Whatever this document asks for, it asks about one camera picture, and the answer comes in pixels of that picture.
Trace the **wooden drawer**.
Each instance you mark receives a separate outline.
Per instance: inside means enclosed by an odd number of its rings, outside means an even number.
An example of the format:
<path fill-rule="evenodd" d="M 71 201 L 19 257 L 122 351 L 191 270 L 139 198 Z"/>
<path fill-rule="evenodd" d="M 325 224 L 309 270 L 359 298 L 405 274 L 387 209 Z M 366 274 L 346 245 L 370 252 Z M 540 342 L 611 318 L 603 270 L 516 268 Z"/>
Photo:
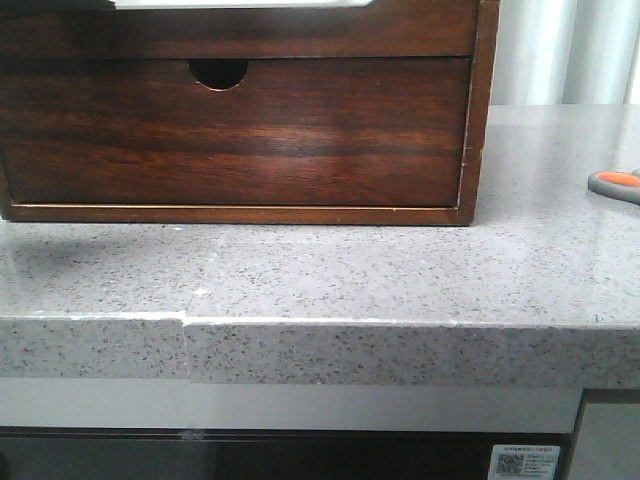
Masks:
<path fill-rule="evenodd" d="M 352 8 L 42 13 L 1 22 L 3 59 L 468 56 L 476 1 Z"/>
<path fill-rule="evenodd" d="M 465 58 L 252 60 L 216 91 L 184 60 L 1 66 L 20 203 L 446 207 Z"/>

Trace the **dark wooden drawer cabinet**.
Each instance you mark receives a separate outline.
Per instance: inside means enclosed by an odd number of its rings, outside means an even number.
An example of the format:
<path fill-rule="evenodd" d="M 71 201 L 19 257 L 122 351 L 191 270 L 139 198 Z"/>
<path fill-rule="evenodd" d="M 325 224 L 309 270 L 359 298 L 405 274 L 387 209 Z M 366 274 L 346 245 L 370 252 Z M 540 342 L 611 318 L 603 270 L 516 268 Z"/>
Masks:
<path fill-rule="evenodd" d="M 75 11 L 352 8 L 373 1 L 5 1 L 1 22 L 19 16 Z M 479 15 L 473 51 L 468 56 L 395 57 L 294 57 L 294 58 L 187 58 L 187 59 L 35 59 L 11 61 L 159 61 L 184 60 L 197 82 L 222 91 L 237 86 L 248 63 L 268 59 L 342 58 L 465 58 L 470 63 L 462 159 L 456 202 L 446 207 L 405 206 L 266 206 L 266 205 L 155 205 L 20 203 L 9 189 L 1 158 L 1 212 L 10 221 L 50 222 L 161 222 L 161 223 L 249 223 L 329 225 L 469 225 L 474 218 L 479 174 L 485 144 L 490 90 L 500 5 L 476 1 Z"/>

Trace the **white cabinet door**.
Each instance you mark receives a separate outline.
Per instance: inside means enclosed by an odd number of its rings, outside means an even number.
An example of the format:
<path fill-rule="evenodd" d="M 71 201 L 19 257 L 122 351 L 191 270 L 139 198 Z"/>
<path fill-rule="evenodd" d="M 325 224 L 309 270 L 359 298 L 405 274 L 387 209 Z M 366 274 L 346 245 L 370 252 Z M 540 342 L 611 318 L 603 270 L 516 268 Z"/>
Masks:
<path fill-rule="evenodd" d="M 567 478 L 639 478 L 638 390 L 584 392 Z"/>

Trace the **dark under-counter appliance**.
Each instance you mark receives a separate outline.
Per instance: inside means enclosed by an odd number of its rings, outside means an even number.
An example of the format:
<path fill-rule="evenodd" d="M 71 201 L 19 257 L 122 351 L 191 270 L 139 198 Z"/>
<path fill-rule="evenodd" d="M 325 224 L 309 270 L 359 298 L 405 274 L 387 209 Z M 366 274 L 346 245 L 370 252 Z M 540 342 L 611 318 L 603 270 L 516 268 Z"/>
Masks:
<path fill-rule="evenodd" d="M 4 428 L 4 479 L 487 479 L 494 445 L 567 434 Z"/>

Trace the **white QR code sticker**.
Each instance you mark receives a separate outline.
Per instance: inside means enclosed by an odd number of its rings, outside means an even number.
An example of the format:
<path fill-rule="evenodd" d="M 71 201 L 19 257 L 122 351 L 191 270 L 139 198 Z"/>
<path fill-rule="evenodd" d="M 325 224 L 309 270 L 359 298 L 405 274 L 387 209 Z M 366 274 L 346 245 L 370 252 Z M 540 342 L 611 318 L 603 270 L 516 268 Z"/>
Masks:
<path fill-rule="evenodd" d="M 552 480 L 560 454 L 560 446 L 494 445 L 487 479 Z"/>

